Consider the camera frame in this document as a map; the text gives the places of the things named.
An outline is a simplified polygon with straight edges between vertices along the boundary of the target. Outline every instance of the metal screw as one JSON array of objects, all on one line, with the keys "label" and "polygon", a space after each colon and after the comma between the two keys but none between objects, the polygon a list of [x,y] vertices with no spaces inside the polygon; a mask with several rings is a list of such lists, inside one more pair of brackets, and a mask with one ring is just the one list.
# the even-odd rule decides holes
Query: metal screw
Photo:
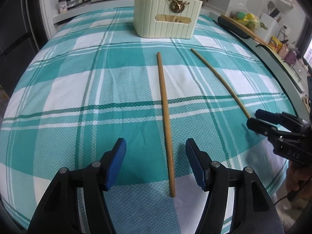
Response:
[{"label": "metal screw", "polygon": [[60,173],[66,173],[67,172],[67,168],[66,167],[62,167],[60,170],[59,170]]},{"label": "metal screw", "polygon": [[248,172],[248,173],[252,173],[253,172],[253,169],[251,167],[246,167],[245,168],[245,171]]},{"label": "metal screw", "polygon": [[218,161],[212,161],[211,165],[214,166],[214,167],[219,167],[220,163]]},{"label": "metal screw", "polygon": [[101,162],[100,161],[94,161],[93,163],[92,163],[92,166],[93,167],[99,167],[101,165]]}]

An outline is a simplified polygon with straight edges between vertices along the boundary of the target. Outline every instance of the blue gripper pad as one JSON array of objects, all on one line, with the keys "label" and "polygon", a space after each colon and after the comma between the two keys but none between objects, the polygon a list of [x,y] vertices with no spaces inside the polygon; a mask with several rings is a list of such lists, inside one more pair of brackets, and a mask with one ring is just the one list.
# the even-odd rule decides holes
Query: blue gripper pad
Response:
[{"label": "blue gripper pad", "polygon": [[198,151],[197,154],[201,154],[198,148],[194,149],[192,147],[190,139],[187,139],[185,142],[186,156],[188,157],[188,161],[191,165],[197,185],[199,185],[202,188],[202,190],[204,190],[206,187],[205,170],[203,169],[203,166],[201,165],[195,151]]},{"label": "blue gripper pad", "polygon": [[281,118],[278,114],[271,113],[271,112],[261,110],[261,109],[258,109],[255,112],[255,117],[257,119],[261,119],[261,120],[264,120],[266,122],[270,122],[270,123],[275,124],[275,125],[280,124],[280,122],[281,122]]},{"label": "blue gripper pad", "polygon": [[109,158],[110,163],[107,167],[107,176],[105,187],[107,191],[116,183],[119,170],[121,168],[122,162],[124,161],[124,156],[126,154],[127,143],[123,138],[118,138],[115,146],[110,152]]}]

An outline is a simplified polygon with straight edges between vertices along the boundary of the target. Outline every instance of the black refrigerator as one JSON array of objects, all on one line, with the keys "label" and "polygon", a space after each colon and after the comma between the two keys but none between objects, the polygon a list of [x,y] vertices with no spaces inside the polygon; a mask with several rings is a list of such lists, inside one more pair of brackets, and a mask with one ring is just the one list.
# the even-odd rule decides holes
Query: black refrigerator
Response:
[{"label": "black refrigerator", "polygon": [[47,36],[39,0],[2,0],[0,5],[0,85],[11,97]]}]

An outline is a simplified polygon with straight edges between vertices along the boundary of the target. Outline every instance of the teal and white checkered tablecloth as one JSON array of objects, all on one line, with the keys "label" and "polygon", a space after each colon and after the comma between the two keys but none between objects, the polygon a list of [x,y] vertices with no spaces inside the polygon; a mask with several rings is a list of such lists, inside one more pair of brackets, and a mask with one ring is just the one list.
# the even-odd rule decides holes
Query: teal and white checkered tablecloth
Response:
[{"label": "teal and white checkered tablecloth", "polygon": [[[133,8],[93,11],[62,28],[36,55],[6,110],[0,132],[0,193],[5,208],[28,227],[59,168],[86,167],[118,137],[127,153],[115,186],[105,192],[117,233],[194,233],[207,198],[185,154],[194,138],[213,160],[255,169],[270,194],[285,177],[285,160],[246,117],[196,49],[233,87],[250,114],[258,108],[294,114],[263,63],[205,16],[194,36],[143,39]],[[156,53],[161,52],[172,127],[175,198],[169,196]],[[231,221],[233,190],[223,233]],[[83,190],[78,191],[88,233]]]}]

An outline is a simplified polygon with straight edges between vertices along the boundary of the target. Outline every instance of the power cord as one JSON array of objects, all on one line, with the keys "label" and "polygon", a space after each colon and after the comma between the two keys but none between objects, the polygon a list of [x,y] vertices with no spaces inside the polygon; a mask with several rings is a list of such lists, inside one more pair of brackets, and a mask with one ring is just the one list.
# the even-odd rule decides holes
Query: power cord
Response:
[{"label": "power cord", "polygon": [[[297,190],[297,194],[309,183],[309,181],[312,179],[312,175],[309,177],[309,179],[301,186],[299,187],[299,189]],[[282,201],[283,199],[286,199],[287,195],[280,198],[277,202],[274,203],[274,206],[276,206],[277,203],[279,203],[280,201]]]}]

